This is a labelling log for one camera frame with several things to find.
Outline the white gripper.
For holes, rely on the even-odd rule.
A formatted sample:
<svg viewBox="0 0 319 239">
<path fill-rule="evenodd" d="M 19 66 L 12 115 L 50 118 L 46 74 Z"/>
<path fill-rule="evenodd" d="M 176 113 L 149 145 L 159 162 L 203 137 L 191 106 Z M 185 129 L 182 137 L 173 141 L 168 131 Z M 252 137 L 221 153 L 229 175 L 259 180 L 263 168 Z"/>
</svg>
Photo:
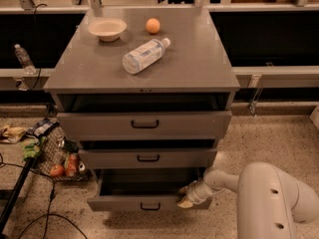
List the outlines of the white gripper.
<svg viewBox="0 0 319 239">
<path fill-rule="evenodd" d="M 186 196 L 183 197 L 176 205 L 180 208 L 191 208 L 194 205 L 203 203 L 208 197 L 213 195 L 214 190 L 209 187 L 203 180 L 194 181 L 188 187 Z"/>
</svg>

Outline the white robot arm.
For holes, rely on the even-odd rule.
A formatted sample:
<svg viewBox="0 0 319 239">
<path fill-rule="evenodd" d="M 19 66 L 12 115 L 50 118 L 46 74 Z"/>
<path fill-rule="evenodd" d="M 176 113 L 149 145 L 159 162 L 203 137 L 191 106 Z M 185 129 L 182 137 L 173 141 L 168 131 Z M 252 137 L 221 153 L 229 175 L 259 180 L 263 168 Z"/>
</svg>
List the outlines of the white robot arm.
<svg viewBox="0 0 319 239">
<path fill-rule="evenodd" d="M 297 223 L 319 217 L 315 190 L 265 162 L 252 162 L 238 175 L 210 167 L 202 179 L 180 190 L 177 205 L 191 208 L 221 189 L 237 194 L 237 239 L 296 239 Z"/>
</svg>

